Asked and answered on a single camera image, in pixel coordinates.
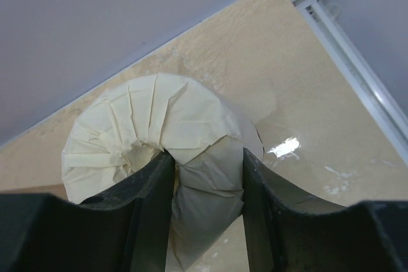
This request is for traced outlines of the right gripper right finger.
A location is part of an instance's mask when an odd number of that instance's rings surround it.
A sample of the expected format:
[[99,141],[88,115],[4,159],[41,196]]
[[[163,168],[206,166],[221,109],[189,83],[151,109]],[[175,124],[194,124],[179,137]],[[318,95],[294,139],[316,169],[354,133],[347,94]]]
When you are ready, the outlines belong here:
[[344,207],[301,189],[244,152],[251,271],[406,271],[407,202]]

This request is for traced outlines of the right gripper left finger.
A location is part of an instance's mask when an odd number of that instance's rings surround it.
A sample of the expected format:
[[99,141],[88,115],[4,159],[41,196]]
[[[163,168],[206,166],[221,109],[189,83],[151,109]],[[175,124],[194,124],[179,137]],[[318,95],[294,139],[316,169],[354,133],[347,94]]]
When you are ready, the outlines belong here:
[[52,194],[1,195],[2,271],[164,271],[175,162],[144,168],[73,204]]

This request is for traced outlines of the paper roll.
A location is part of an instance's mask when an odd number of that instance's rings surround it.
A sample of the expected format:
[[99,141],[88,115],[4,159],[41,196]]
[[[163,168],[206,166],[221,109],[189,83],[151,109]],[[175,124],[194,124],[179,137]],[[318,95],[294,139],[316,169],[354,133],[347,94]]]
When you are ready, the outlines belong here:
[[178,183],[166,270],[185,271],[242,212],[244,150],[264,155],[238,107],[192,78],[158,73],[106,90],[79,115],[61,154],[62,181],[81,203],[168,152]]

